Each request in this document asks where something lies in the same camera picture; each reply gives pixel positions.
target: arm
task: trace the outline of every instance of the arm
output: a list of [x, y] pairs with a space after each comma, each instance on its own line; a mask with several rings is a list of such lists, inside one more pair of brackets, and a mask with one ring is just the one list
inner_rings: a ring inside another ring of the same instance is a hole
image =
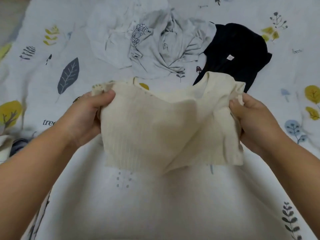
[[320, 238], [320, 160], [292, 141], [268, 108], [243, 95], [244, 106], [230, 102], [240, 120], [242, 143], [270, 167], [314, 234]]
[[50, 129], [0, 165], [0, 239], [20, 239], [75, 151], [100, 133], [97, 112], [113, 91], [86, 94]]

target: black garment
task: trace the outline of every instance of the black garment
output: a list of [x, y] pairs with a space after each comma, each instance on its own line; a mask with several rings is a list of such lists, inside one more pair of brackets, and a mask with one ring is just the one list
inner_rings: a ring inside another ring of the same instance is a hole
[[271, 60], [264, 39], [240, 24], [216, 24], [217, 32], [204, 51], [206, 64], [198, 75], [197, 84], [208, 71], [226, 73], [251, 87], [257, 73]]

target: white label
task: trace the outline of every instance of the white label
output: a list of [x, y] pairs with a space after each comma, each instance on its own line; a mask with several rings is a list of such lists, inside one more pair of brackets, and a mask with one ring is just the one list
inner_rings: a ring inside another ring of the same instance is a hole
[[229, 55], [229, 56], [227, 57], [228, 60], [233, 60], [233, 58], [234, 58], [234, 57], [233, 57], [232, 55]]

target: ribbed fabric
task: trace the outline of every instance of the ribbed fabric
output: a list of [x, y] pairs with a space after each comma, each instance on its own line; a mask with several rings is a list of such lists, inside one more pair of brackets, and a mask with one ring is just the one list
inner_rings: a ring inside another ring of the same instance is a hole
[[194, 164], [242, 165], [241, 128], [229, 100], [242, 102], [244, 87], [230, 75], [214, 72], [172, 93], [152, 93], [134, 78], [93, 86], [93, 95], [116, 92], [101, 110], [107, 166], [162, 174]]

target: white bed sheet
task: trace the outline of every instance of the white bed sheet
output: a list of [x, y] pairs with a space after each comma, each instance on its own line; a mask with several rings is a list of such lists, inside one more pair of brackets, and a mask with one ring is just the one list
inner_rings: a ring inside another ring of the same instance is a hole
[[[31, 1], [18, 38], [0, 65], [0, 104], [18, 100], [25, 109], [24, 119], [20, 116], [8, 129], [9, 133], [19, 136], [23, 129], [30, 133], [37, 131], [37, 135], [57, 121], [73, 100], [93, 84], [134, 76], [130, 68], [118, 70], [93, 56], [84, 27], [94, 5], [100, 1]], [[288, 28], [274, 28], [278, 38], [267, 42], [273, 57], [258, 73], [249, 94], [269, 107], [285, 131], [290, 131], [285, 126], [287, 121], [294, 121], [289, 125], [299, 125], [302, 132], [290, 136], [320, 157], [320, 151], [308, 139], [299, 140], [302, 135], [310, 135], [310, 129], [303, 130], [303, 121], [309, 117], [304, 114], [302, 95], [304, 87], [317, 81], [307, 64], [317, 67], [315, 53], [320, 48], [315, 35], [320, 30], [316, 21], [320, 17], [320, 1], [168, 1], [183, 17], [198, 17], [217, 24], [239, 23], [261, 35], [266, 34], [262, 29], [274, 26], [270, 17], [281, 15], [279, 21], [287, 21], [284, 27]], [[45, 29], [56, 34], [50, 35]], [[56, 44], [46, 45], [44, 41]], [[20, 58], [26, 47], [36, 50], [32, 56], [22, 56], [29, 60]], [[80, 68], [78, 79], [59, 94], [57, 85], [62, 71], [76, 58]], [[205, 60], [202, 55], [198, 62], [187, 64], [184, 74], [141, 82], [154, 91], [184, 88], [193, 84], [198, 75], [196, 67], [203, 68]], [[150, 181], [135, 173], [105, 167], [107, 155], [98, 137], [76, 152], [59, 177], [44, 216], [38, 217], [38, 223], [39, 219], [42, 221], [33, 237], [316, 239], [269, 167], [248, 150], [245, 155], [241, 167], [192, 167]], [[282, 220], [286, 217], [284, 207], [289, 206], [284, 202], [292, 207], [286, 211], [293, 211], [290, 219], [298, 219], [291, 225]], [[300, 229], [290, 232], [285, 224]]]

